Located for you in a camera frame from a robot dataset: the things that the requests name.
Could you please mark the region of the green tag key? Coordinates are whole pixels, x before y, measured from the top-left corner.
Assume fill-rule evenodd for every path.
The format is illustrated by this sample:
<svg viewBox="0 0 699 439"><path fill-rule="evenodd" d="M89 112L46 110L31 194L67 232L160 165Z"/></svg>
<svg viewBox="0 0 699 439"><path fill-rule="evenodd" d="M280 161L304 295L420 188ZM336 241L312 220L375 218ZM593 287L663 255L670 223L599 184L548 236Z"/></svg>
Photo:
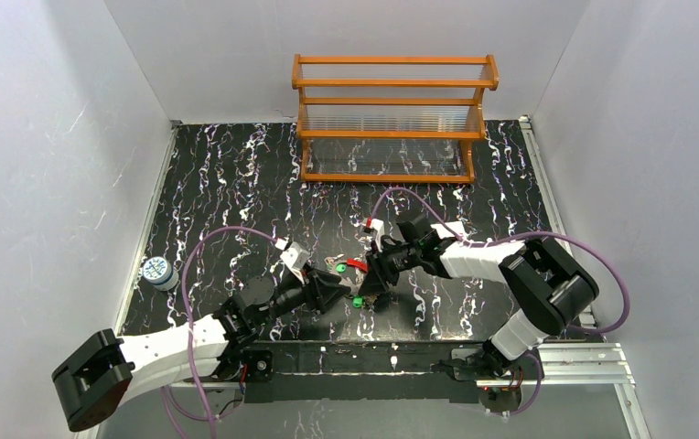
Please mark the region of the green tag key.
<svg viewBox="0 0 699 439"><path fill-rule="evenodd" d="M363 296L355 296L352 298L352 306L357 309L362 309L368 305L368 301L366 297Z"/></svg>

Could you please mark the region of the metal keyring with red handle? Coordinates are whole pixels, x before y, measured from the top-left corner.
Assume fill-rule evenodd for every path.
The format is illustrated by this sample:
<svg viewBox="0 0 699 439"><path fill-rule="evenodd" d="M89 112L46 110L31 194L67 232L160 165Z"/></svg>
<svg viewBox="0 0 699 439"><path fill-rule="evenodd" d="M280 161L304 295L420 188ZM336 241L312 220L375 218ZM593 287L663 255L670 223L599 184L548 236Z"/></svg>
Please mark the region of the metal keyring with red handle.
<svg viewBox="0 0 699 439"><path fill-rule="evenodd" d="M353 297L363 296L369 303L363 309L373 310L376 302L388 292L388 285L376 271L373 271L371 279L366 281L369 266L363 259L349 258L340 253L326 257L324 262L328 271L340 278L339 283L348 288L339 297L349 301L351 306Z"/></svg>

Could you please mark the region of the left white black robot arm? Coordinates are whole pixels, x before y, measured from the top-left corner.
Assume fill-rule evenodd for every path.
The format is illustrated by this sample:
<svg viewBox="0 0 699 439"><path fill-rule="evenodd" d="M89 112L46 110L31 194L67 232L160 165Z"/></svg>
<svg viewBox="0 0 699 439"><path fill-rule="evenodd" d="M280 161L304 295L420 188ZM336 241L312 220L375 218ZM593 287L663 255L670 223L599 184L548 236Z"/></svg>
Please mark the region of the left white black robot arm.
<svg viewBox="0 0 699 439"><path fill-rule="evenodd" d="M299 307L324 314L350 292L341 276L306 266L279 282L251 280L192 325L126 337L100 330L51 374L68 428L88 430L129 400L181 380L233 374L264 326Z"/></svg>

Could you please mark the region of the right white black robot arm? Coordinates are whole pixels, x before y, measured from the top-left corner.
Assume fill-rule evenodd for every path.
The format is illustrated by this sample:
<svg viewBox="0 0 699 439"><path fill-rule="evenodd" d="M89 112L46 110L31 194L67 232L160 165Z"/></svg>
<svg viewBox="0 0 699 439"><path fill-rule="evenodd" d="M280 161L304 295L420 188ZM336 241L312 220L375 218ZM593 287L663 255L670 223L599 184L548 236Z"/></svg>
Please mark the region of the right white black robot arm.
<svg viewBox="0 0 699 439"><path fill-rule="evenodd" d="M432 225L423 215L400 220L396 240L378 219L368 219L371 235L361 296L376 296L397 285L401 273L421 268L445 279L482 279L506 284L519 309L471 360L496 369L510 365L547 338L565 331L598 297L594 278L554 236L473 243L450 226Z"/></svg>

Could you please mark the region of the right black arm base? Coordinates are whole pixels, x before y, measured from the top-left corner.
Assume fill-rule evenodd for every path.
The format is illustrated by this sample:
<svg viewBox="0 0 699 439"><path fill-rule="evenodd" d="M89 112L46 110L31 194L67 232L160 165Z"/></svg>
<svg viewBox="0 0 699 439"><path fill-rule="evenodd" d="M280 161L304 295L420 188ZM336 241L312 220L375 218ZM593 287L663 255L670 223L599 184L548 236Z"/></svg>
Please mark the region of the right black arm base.
<svg viewBox="0 0 699 439"><path fill-rule="evenodd" d="M472 382L479 389L485 412L504 418L526 411L537 398L545 377L536 350L508 360L494 349L454 348L447 359L431 365L458 382Z"/></svg>

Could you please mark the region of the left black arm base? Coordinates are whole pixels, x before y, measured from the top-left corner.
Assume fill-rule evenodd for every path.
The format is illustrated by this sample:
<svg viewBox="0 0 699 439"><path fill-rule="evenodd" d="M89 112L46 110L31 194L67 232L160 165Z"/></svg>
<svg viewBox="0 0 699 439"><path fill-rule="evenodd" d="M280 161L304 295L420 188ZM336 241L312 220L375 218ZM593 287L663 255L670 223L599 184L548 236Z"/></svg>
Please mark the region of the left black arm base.
<svg viewBox="0 0 699 439"><path fill-rule="evenodd" d="M274 377L273 349L262 343L226 349L217 361L210 374L201 378L203 383L258 383L268 382Z"/></svg>

